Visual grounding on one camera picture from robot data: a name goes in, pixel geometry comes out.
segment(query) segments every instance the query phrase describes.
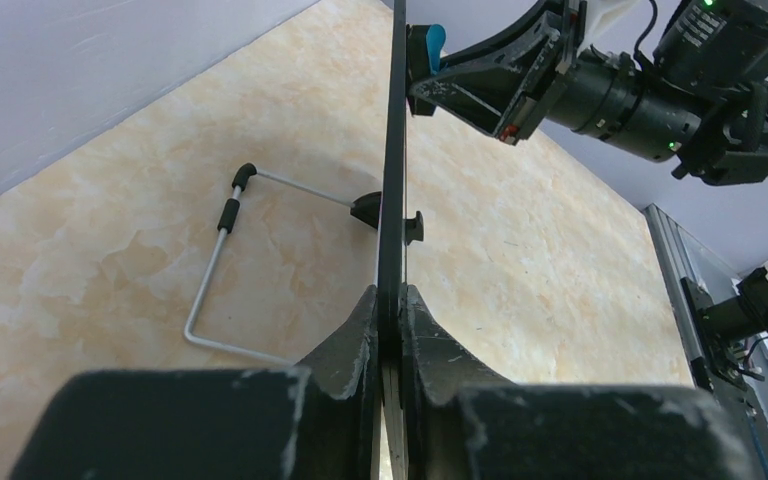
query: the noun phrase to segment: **black bracket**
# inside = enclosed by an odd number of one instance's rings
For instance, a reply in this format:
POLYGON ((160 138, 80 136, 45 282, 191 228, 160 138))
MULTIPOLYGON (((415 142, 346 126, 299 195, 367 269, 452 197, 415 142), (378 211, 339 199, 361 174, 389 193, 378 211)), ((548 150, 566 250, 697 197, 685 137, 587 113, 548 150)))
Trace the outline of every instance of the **black bracket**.
MULTIPOLYGON (((367 193, 352 203, 352 216, 376 230, 378 230, 380 213, 381 192, 367 193)), ((417 210, 414 218, 405 219, 405 245, 423 240, 425 240, 425 223, 422 220, 422 212, 417 210)))
POLYGON ((412 25, 411 114, 431 116, 440 107, 505 143, 529 138, 571 81, 586 12, 586 1, 539 0, 497 35, 434 62, 435 26, 412 25))

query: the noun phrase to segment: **black rubber grip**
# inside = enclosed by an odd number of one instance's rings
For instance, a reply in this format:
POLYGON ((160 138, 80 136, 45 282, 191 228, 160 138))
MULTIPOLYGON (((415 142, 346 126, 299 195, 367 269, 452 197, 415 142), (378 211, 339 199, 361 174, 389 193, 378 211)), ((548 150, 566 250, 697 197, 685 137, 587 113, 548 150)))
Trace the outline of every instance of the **black rubber grip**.
POLYGON ((229 198, 225 202, 225 209, 222 210, 222 216, 219 218, 219 225, 216 226, 217 230, 223 228, 231 233, 234 230, 234 223, 237 221, 237 212, 240 211, 240 201, 229 198))
POLYGON ((744 152, 755 152, 761 146, 761 135, 767 119, 768 87, 762 83, 752 84, 752 96, 746 111, 746 126, 740 146, 744 152))
POLYGON ((231 183, 231 188, 240 187, 240 190, 245 192, 246 185, 249 183, 249 178, 257 175, 257 168, 251 163, 247 163, 237 170, 237 174, 234 175, 234 181, 231 183))

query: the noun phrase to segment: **white wall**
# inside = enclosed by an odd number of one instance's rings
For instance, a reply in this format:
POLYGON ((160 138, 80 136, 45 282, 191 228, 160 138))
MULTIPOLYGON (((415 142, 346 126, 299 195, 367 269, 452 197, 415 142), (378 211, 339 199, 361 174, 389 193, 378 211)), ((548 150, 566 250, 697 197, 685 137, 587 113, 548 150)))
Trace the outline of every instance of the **white wall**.
MULTIPOLYGON (((384 2, 392 7, 392 0, 384 2)), ((448 33, 446 51, 455 52, 498 33, 533 3, 533 0, 409 0, 408 21, 443 25, 448 33)), ((642 47, 650 58, 677 6, 678 0, 658 0, 658 23, 642 47)), ((638 2, 596 45, 606 51, 630 51, 648 23, 650 12, 648 2, 638 2)), ((691 178, 677 181, 670 176, 670 171, 678 160, 651 164, 548 121, 541 124, 541 128, 636 207, 657 203, 735 270, 748 270, 768 258, 768 181, 760 185, 719 188, 691 178)))
POLYGON ((0 194, 315 1, 0 0, 0 194))

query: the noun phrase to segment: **beige marble table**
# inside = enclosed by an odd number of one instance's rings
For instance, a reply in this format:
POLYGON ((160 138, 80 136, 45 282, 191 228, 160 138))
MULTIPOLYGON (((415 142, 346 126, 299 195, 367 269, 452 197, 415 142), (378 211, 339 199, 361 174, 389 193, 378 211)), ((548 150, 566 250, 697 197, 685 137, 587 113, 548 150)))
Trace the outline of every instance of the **beige marble table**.
MULTIPOLYGON (((341 198, 380 188, 391 13, 323 0, 0 197, 0 477, 89 369, 256 365, 181 328, 245 162, 341 198)), ((690 384, 643 217, 543 134, 409 121, 408 278, 520 382, 690 384)), ((295 360, 374 273, 347 210, 255 177, 199 332, 295 360)))

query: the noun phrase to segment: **cable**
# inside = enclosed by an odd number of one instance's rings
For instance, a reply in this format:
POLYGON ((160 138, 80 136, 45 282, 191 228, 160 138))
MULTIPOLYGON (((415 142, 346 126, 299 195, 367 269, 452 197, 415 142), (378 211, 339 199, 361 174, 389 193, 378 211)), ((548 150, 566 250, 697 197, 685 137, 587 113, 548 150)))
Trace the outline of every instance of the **cable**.
POLYGON ((595 55, 595 56, 596 56, 596 58, 600 58, 600 59, 602 59, 603 61, 608 59, 608 56, 607 56, 607 55, 605 55, 604 53, 602 53, 602 51, 601 51, 601 50, 599 50, 598 48, 596 48, 596 45, 595 45, 595 44, 593 44, 593 43, 591 43, 591 44, 590 44, 590 53, 592 53, 593 55, 595 55))
POLYGON ((756 338, 754 342, 752 342, 752 346, 749 347, 749 353, 746 354, 745 357, 743 357, 743 364, 747 365, 749 363, 749 357, 752 356, 753 353, 755 353, 755 348, 758 347, 758 345, 761 344, 764 340, 768 339, 768 335, 766 337, 760 337, 756 338))
POLYGON ((643 40, 647 36, 649 36, 649 33, 655 28, 655 22, 658 21, 658 4, 655 3, 655 0, 649 0, 649 4, 652 5, 652 18, 649 20, 649 25, 646 25, 646 29, 643 30, 643 33, 641 33, 640 36, 637 37, 637 41, 634 42, 634 59, 637 60, 640 69, 644 72, 650 65, 652 65, 652 63, 649 62, 646 56, 640 51, 640 44, 643 43, 643 40))

